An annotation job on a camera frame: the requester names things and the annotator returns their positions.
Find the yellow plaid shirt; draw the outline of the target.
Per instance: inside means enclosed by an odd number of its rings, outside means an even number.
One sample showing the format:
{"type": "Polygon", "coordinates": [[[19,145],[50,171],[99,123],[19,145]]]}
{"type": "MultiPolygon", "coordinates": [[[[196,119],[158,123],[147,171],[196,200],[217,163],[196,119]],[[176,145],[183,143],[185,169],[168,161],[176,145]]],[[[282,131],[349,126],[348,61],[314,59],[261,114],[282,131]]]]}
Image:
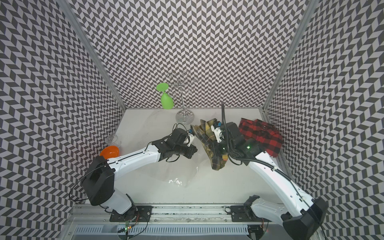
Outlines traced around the yellow plaid shirt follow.
{"type": "Polygon", "coordinates": [[[222,123],[216,118],[209,121],[200,120],[200,125],[191,125],[192,134],[200,140],[211,167],[215,171],[224,168],[228,161],[228,151],[222,136],[222,123]]]}

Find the clear plastic vacuum bag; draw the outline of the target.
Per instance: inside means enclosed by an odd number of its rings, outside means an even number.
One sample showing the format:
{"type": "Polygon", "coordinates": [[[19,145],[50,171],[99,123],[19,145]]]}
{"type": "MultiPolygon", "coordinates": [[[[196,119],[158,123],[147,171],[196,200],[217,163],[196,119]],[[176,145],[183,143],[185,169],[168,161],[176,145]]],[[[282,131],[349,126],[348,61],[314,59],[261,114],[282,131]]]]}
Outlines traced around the clear plastic vacuum bag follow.
{"type": "MultiPolygon", "coordinates": [[[[144,149],[148,142],[162,139],[175,128],[178,110],[127,110],[118,127],[121,155],[144,149]]],[[[167,153],[160,162],[140,167],[117,180],[120,189],[187,187],[198,172],[199,154],[191,159],[167,153]]]]}

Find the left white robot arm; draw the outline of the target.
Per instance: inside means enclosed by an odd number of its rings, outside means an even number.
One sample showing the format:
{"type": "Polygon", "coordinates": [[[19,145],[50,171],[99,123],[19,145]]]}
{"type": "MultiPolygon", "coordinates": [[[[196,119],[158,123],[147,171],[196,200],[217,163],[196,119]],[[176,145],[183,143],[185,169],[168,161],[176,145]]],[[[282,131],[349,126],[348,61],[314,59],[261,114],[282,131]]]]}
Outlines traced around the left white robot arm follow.
{"type": "Polygon", "coordinates": [[[172,156],[191,159],[197,152],[195,136],[184,129],[175,129],[142,150],[121,157],[96,157],[81,180],[87,200],[92,206],[108,207],[120,215],[126,214],[134,203],[126,194],[116,190],[115,181],[149,164],[169,160],[172,156]]]}

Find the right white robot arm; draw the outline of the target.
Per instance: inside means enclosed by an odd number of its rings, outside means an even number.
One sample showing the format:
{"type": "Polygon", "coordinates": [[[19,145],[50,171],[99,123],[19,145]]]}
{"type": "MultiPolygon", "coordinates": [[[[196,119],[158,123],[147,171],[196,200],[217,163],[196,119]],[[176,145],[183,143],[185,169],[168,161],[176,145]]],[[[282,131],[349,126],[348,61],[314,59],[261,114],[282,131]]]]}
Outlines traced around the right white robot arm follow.
{"type": "Polygon", "coordinates": [[[329,205],[324,199],[314,198],[301,189],[279,168],[260,143],[252,138],[246,139],[235,123],[214,121],[211,129],[215,134],[213,149],[256,172],[282,201],[274,204],[254,197],[249,209],[256,217],[281,225],[293,240],[326,238],[322,224],[329,205]]]}

